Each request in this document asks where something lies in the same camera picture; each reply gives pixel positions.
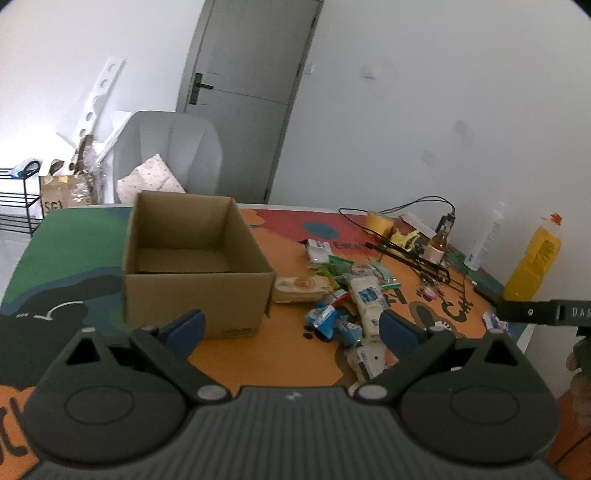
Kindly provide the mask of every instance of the cushion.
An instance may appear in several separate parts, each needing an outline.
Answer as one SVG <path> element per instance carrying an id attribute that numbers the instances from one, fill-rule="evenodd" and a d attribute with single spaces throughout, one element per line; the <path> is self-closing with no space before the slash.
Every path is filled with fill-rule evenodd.
<path id="1" fill-rule="evenodd" d="M 185 193 L 159 154 L 135 167 L 129 175 L 117 180 L 117 196 L 121 203 L 133 203 L 142 190 Z"/>

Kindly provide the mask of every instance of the hand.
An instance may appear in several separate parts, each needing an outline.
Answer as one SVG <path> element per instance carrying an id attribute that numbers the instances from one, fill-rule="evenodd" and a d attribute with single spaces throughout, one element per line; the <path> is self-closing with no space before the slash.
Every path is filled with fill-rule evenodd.
<path id="1" fill-rule="evenodd" d="M 569 355 L 566 368 L 571 372 L 579 368 L 574 353 Z M 579 427 L 591 427 L 591 377 L 582 372 L 576 374 L 570 383 L 570 391 L 573 394 L 573 412 L 578 416 Z"/>

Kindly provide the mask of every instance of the open cardboard box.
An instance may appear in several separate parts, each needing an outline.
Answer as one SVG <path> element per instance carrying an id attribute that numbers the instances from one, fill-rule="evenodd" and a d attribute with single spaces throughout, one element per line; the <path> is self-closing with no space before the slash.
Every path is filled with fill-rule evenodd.
<path id="1" fill-rule="evenodd" d="M 275 272 L 228 197 L 141 192 L 123 267 L 132 326 L 166 325 L 198 308 L 208 338 L 241 336 L 269 313 Z"/>

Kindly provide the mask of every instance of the door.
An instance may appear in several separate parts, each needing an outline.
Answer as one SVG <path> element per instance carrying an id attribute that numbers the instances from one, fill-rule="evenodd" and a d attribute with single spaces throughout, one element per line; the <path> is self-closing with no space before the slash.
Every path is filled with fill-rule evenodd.
<path id="1" fill-rule="evenodd" d="M 317 0 L 215 0 L 186 112 L 209 118 L 223 148 L 219 194 L 262 203 Z"/>

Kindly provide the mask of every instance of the door handle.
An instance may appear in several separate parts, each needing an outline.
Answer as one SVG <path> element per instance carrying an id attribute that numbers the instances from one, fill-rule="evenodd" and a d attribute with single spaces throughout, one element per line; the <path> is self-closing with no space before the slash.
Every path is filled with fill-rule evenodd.
<path id="1" fill-rule="evenodd" d="M 189 97 L 189 105 L 197 105 L 197 99 L 199 98 L 199 90 L 205 88 L 207 90 L 214 90 L 213 85 L 207 85 L 201 83 L 203 80 L 203 73 L 196 73 L 195 80 L 193 81 L 193 87 L 191 88 L 191 95 Z"/>

